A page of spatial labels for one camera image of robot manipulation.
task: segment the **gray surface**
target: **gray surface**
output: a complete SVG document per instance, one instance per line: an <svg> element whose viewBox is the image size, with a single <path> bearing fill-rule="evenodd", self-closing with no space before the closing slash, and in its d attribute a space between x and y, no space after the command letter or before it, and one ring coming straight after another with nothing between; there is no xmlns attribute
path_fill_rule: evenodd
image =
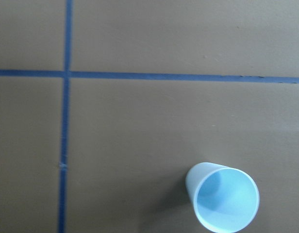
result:
<svg viewBox="0 0 299 233"><path fill-rule="evenodd" d="M74 5L72 70L299 77L299 0Z"/></svg>
<svg viewBox="0 0 299 233"><path fill-rule="evenodd" d="M64 0L0 0L0 69L63 69Z"/></svg>
<svg viewBox="0 0 299 233"><path fill-rule="evenodd" d="M0 77L0 233L55 233L60 79Z"/></svg>
<svg viewBox="0 0 299 233"><path fill-rule="evenodd" d="M261 205L242 232L299 231L299 85L73 79L67 233L208 232L184 187L236 167Z"/></svg>

